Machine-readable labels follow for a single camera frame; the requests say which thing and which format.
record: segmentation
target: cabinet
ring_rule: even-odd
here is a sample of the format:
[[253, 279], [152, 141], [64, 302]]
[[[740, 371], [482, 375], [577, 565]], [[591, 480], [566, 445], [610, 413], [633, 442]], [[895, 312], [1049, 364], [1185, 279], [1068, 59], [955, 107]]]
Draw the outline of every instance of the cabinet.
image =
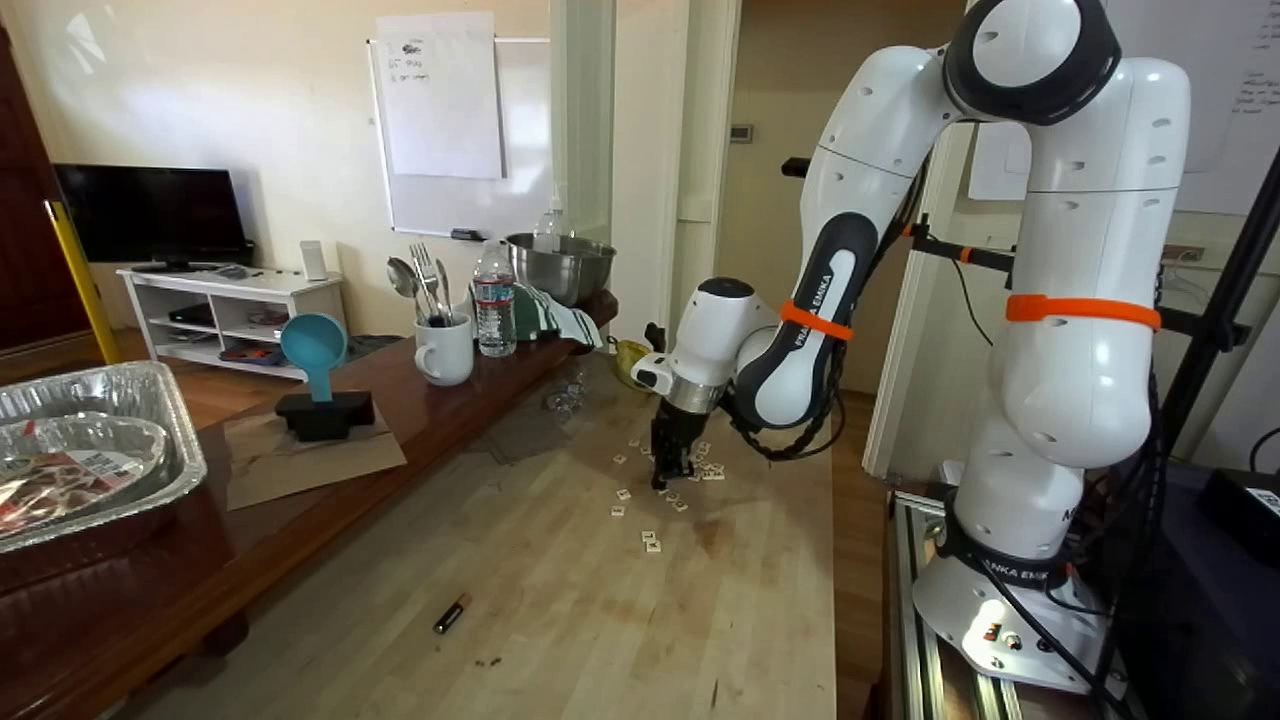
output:
[[118, 273], [154, 359], [302, 381], [281, 352], [281, 329], [300, 312], [343, 325], [338, 277]]

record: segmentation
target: tv stand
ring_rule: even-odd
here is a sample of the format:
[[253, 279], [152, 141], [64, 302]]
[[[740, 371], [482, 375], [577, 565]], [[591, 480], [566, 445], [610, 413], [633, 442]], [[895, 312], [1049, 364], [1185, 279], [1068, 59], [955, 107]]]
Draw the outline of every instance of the tv stand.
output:
[[127, 305], [154, 359], [302, 381], [281, 352], [281, 329], [300, 312], [343, 325], [338, 277], [243, 277], [118, 269]]

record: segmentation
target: wooden floor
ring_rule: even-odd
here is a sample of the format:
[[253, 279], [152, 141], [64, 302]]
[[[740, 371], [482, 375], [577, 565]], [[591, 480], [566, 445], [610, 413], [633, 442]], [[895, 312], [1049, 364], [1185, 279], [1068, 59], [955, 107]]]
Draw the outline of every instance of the wooden floor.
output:
[[[174, 364], [174, 381], [194, 423], [214, 423], [296, 390], [286, 381], [192, 364]], [[870, 401], [846, 395], [845, 405], [846, 428], [845, 442], [831, 450], [836, 717], [858, 717], [884, 656], [884, 486], [858, 474]]]

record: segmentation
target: bottle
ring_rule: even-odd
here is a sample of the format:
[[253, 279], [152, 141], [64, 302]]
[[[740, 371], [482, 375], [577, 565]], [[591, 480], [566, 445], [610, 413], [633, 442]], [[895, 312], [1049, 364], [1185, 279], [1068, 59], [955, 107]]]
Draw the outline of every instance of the bottle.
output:
[[516, 273], [510, 251], [496, 241], [482, 243], [478, 273], [473, 279], [473, 317], [478, 358], [516, 352]]

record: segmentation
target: orange ring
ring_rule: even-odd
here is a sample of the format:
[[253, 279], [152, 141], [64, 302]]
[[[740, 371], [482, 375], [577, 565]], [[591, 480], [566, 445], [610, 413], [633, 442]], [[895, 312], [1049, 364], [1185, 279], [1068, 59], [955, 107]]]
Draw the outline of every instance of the orange ring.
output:
[[1148, 305], [1122, 305], [1122, 302], [1094, 302], [1094, 297], [1008, 297], [1004, 317], [1012, 325], [1033, 325], [1049, 317], [1088, 317], [1088, 322], [1120, 322], [1120, 325], [1145, 325], [1158, 329], [1158, 312]]
[[782, 305], [782, 322], [800, 325], [800, 329], [812, 329], [812, 332], [822, 332], [822, 336], [831, 336], [838, 343], [853, 343], [853, 329], [846, 325], [831, 325], [822, 317], [812, 317], [808, 308]]

